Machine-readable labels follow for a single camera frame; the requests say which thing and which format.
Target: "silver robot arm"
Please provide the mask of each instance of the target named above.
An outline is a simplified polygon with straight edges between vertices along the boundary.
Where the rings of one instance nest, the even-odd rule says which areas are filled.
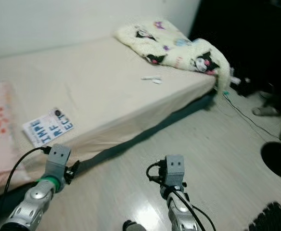
[[[30,188],[24,200],[7,218],[0,231],[35,231],[48,210],[55,193],[70,184],[77,171],[79,161],[71,168],[66,167],[71,149],[55,144],[49,153],[45,173],[36,186]]]
[[[184,193],[186,183],[183,182],[184,159],[181,155],[169,155],[158,162],[159,179],[164,185],[174,188],[177,193],[190,205],[187,193]],[[197,231],[198,225],[192,213],[184,203],[168,188],[161,186],[161,196],[166,199],[168,217],[172,223],[172,231]]]

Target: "glossy floor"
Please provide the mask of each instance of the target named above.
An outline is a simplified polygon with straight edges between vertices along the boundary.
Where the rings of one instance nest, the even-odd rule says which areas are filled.
[[[253,116],[257,95],[229,95],[257,124],[278,135],[281,117]],[[148,231],[170,231],[166,201],[149,182],[149,164],[165,155],[185,158],[186,192],[218,231],[244,230],[271,201],[281,203],[281,178],[263,163],[260,149],[276,140],[257,134],[222,98],[82,175],[53,199],[38,231],[121,231],[125,220]],[[212,228],[199,214],[207,231]]]

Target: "wire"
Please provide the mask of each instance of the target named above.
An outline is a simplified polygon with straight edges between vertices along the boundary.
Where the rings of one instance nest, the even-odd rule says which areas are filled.
[[[6,183],[6,186],[5,186],[4,193],[3,193],[2,196],[1,196],[1,201],[0,201],[0,215],[1,215],[1,212],[2,212],[2,208],[3,208],[4,202],[5,202],[5,198],[6,198],[7,192],[8,192],[8,188],[9,188],[9,185],[10,185],[10,181],[11,181],[12,175],[13,175],[14,171],[16,170],[17,166],[21,163],[21,161],[22,161],[26,156],[28,156],[28,155],[31,154],[32,152],[37,151],[37,150],[43,150],[43,151],[45,152],[47,149],[49,149],[49,148],[45,148],[45,147],[34,148],[34,149],[30,150],[29,152],[25,153],[25,154],[16,162],[16,164],[14,165],[13,169],[11,170],[11,172],[10,172],[10,174],[9,174],[9,177],[8,177],[8,179],[7,179],[7,183]]]
[[[233,107],[235,108],[241,115],[243,115],[245,118],[247,118],[248,120],[250,120],[256,127],[260,128],[261,130],[263,130],[264,132],[266,132],[268,135],[279,139],[279,137],[271,134],[270,132],[268,132],[267,130],[265,130],[264,128],[262,128],[261,126],[259,126],[258,124],[256,124],[251,118],[249,118],[248,116],[246,116],[245,114],[243,114],[242,111],[240,111],[240,109],[238,107],[236,107],[235,105],[233,105],[233,103],[231,102],[230,98],[227,95],[223,95],[224,98],[226,99],[226,101]]]
[[[205,231],[204,226],[202,225],[202,223],[200,222],[199,218],[197,217],[197,215],[196,215],[195,212],[193,211],[193,208],[192,208],[192,207],[194,207],[196,210],[198,210],[199,212],[201,212],[201,213],[209,220],[209,222],[210,222],[210,224],[211,224],[213,230],[214,230],[214,231],[217,231],[216,228],[215,228],[215,226],[214,226],[214,224],[213,224],[213,222],[212,222],[212,220],[210,219],[210,217],[209,217],[204,211],[202,211],[201,209],[195,207],[194,205],[192,205],[192,207],[191,207],[191,205],[190,205],[189,203],[187,203],[186,200],[184,200],[184,199],[182,198],[182,196],[181,196],[173,187],[169,187],[168,185],[162,183],[162,182],[159,181],[159,180],[156,180],[153,176],[150,176],[150,175],[149,175],[150,169],[151,169],[152,167],[158,166],[158,165],[159,165],[158,163],[154,163],[154,164],[149,165],[149,167],[147,168],[147,170],[146,170],[146,175],[147,175],[149,181],[153,181],[153,182],[159,184],[160,186],[163,186],[163,187],[165,187],[165,188],[167,188],[167,189],[170,189],[170,190],[184,203],[184,205],[188,208],[188,210],[192,213],[193,217],[195,218],[196,222],[198,223],[198,225],[199,225],[199,227],[200,227],[200,229],[201,229],[202,231]]]
[[[250,128],[254,131],[254,132],[256,132],[257,134],[258,134],[258,136],[260,136],[260,138],[264,141],[264,142],[267,142],[263,137],[262,137],[262,135],[251,125],[251,123],[249,123],[248,121],[247,121],[247,119],[245,119],[238,111],[236,111],[236,109],[235,108],[233,108],[234,109],[234,111],[248,124],[248,126],[250,126]]]

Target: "fluffy blanket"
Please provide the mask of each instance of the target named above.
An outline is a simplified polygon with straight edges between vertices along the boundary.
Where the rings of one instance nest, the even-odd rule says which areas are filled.
[[[152,64],[216,76],[219,92],[230,84],[230,65],[224,55],[204,39],[188,40],[169,21],[123,26],[115,37]]]

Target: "black mat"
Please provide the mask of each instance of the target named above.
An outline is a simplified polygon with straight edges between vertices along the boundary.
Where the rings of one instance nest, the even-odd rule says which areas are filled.
[[[268,168],[281,177],[281,143],[266,143],[261,148],[261,156]]]

